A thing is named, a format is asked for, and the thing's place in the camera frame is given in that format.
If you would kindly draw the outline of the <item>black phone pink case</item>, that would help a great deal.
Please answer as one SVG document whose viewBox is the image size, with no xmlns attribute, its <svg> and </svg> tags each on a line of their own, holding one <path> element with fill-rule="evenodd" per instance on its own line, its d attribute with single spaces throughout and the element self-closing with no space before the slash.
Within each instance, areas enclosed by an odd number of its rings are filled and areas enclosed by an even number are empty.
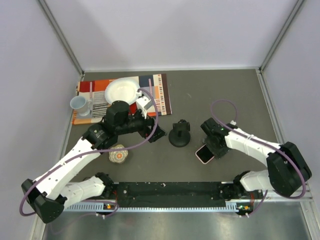
<svg viewBox="0 0 320 240">
<path fill-rule="evenodd" d="M 204 144 L 195 152 L 195 156 L 204 165 L 208 164 L 215 158 L 214 154 L 209 150 L 206 144 Z"/>
</svg>

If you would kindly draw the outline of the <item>black phone stand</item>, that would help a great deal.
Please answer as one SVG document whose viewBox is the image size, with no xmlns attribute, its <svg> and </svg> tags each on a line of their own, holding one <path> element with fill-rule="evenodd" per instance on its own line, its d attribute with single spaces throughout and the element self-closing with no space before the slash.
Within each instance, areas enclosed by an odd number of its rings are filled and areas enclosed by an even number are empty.
<svg viewBox="0 0 320 240">
<path fill-rule="evenodd" d="M 185 147 L 191 140 L 190 123 L 184 119 L 172 124 L 172 130 L 169 132 L 169 142 L 177 148 Z"/>
</svg>

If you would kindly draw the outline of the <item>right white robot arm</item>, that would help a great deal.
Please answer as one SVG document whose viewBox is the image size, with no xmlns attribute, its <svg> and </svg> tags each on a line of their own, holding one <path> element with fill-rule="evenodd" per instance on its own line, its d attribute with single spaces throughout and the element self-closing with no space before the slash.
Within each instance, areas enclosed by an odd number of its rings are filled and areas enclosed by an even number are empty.
<svg viewBox="0 0 320 240">
<path fill-rule="evenodd" d="M 238 176 L 233 192 L 239 198 L 245 198 L 256 190 L 274 190 L 283 197 L 291 198 L 312 177 L 304 157 L 292 142 L 279 144 L 260 139 L 238 128 L 234 121 L 220 125 L 209 118 L 200 127 L 206 134 L 204 144 L 216 159 L 236 150 L 265 165 L 265 170 L 245 171 Z"/>
</svg>

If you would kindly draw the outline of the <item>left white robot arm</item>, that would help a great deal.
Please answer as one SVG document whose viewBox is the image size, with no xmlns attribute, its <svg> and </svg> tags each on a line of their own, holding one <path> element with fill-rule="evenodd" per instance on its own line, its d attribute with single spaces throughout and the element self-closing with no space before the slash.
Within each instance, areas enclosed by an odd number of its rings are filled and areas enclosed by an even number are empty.
<svg viewBox="0 0 320 240">
<path fill-rule="evenodd" d="M 91 125 L 75 146 L 50 170 L 36 179 L 26 179 L 21 188 L 23 198 L 19 206 L 22 216 L 24 203 L 28 203 L 45 224 L 53 222 L 62 212 L 79 202 L 92 197 L 109 198 L 114 191 L 113 181 L 105 173 L 97 173 L 80 183 L 70 181 L 90 162 L 103 153 L 112 153 L 112 146 L 121 135 L 139 133 L 143 143 L 155 142 L 166 133 L 159 127 L 159 114 L 148 114 L 149 105 L 156 106 L 154 100 L 140 97 L 136 101 L 137 110 L 130 112 L 130 105 L 117 100 L 107 108 L 101 121 Z"/>
</svg>

